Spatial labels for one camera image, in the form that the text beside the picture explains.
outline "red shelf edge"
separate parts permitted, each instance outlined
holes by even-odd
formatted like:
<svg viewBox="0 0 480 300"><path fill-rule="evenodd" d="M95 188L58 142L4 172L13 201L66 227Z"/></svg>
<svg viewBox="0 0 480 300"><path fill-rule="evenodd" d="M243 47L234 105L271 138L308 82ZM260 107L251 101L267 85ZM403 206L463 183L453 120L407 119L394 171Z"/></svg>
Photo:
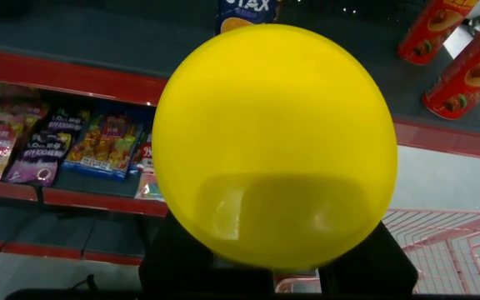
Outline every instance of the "red shelf edge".
<svg viewBox="0 0 480 300"><path fill-rule="evenodd" d="M141 213L159 217L164 217L168 213L168 206L166 203L159 201L73 192L51 187L46 187L42 191L44 202L46 204L81 208L99 208L122 213Z"/></svg>
<svg viewBox="0 0 480 300"><path fill-rule="evenodd" d="M64 247L40 246L20 242L8 242L2 249L3 253L35 256L40 258L81 259L80 249Z"/></svg>
<svg viewBox="0 0 480 300"><path fill-rule="evenodd" d="M0 197L28 201L38 200L34 187L5 182L0 182Z"/></svg>
<svg viewBox="0 0 480 300"><path fill-rule="evenodd" d="M157 105L167 79L0 52L0 82Z"/></svg>
<svg viewBox="0 0 480 300"><path fill-rule="evenodd" d="M94 262L114 263L127 266L139 266L143 260L142 257L131 257L127 255L106 254L89 251L85 251L84 259Z"/></svg>
<svg viewBox="0 0 480 300"><path fill-rule="evenodd" d="M143 260L142 257L131 257L127 255L105 254L97 252L85 252L81 256L80 249L65 247L40 246L20 242L9 242L2 250L3 253L28 255L40 258L66 258L72 260L88 260L101 263L115 263L127 266L138 266Z"/></svg>
<svg viewBox="0 0 480 300"><path fill-rule="evenodd" d="M394 119L397 144L480 158L480 134Z"/></svg>
<svg viewBox="0 0 480 300"><path fill-rule="evenodd" d="M157 105L167 79L0 52L0 82ZM394 119L403 146L480 158L480 135Z"/></svg>

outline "balloon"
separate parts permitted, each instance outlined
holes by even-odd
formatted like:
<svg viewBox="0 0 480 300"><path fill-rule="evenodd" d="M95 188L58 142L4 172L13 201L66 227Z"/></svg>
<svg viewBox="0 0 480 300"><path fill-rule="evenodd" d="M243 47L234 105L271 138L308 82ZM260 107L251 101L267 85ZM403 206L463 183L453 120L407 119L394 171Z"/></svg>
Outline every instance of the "balloon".
<svg viewBox="0 0 480 300"><path fill-rule="evenodd" d="M215 253L266 268L316 267L359 244L397 171L368 72L286 25L235 29L191 53L161 96L152 146L177 220Z"/></svg>

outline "red cylindrical can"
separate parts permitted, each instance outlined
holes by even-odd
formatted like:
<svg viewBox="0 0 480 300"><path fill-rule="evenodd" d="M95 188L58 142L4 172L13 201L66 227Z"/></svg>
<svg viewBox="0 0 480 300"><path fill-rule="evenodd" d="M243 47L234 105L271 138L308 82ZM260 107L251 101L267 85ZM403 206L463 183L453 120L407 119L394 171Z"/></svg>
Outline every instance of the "red cylindrical can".
<svg viewBox="0 0 480 300"><path fill-rule="evenodd" d="M410 63L429 63L478 2L430 0L399 44L397 54Z"/></svg>
<svg viewBox="0 0 480 300"><path fill-rule="evenodd" d="M443 72L422 101L431 112L460 118L480 101L480 33Z"/></svg>

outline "cable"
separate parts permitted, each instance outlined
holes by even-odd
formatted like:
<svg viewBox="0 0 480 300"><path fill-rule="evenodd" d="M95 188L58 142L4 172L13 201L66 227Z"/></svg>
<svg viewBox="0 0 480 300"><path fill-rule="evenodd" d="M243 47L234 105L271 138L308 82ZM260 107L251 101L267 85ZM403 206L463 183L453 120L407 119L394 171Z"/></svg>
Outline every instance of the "cable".
<svg viewBox="0 0 480 300"><path fill-rule="evenodd" d="M29 224L29 222L33 221L39 214L40 212L35 212L29 217L26 217L25 219L23 219L23 221L16 226L14 231L7 237L7 239L1 243L0 254L5 248L5 246L7 245L7 243L11 242Z"/></svg>
<svg viewBox="0 0 480 300"><path fill-rule="evenodd" d="M70 287L69 290L75 290L77 289L79 286L83 285L84 283L86 283L88 285L88 289L92 292L96 292L98 290L98 285L96 284L95 280L93 279L93 274L88 274L87 278L80 281L80 282L77 282L75 283L75 285L73 287Z"/></svg>

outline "purple snack bag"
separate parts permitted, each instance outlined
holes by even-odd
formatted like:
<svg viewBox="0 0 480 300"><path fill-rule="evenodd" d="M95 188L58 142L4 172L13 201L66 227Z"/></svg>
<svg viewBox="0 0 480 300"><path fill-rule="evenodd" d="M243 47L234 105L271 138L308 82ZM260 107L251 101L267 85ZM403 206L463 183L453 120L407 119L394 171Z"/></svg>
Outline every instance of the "purple snack bag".
<svg viewBox="0 0 480 300"><path fill-rule="evenodd" d="M70 135L35 133L19 158L10 168L6 181L9 183L53 184L58 162L69 148Z"/></svg>
<svg viewBox="0 0 480 300"><path fill-rule="evenodd" d="M68 133L75 138L89 118L90 112L87 110L73 111L59 108L42 132L47 134Z"/></svg>

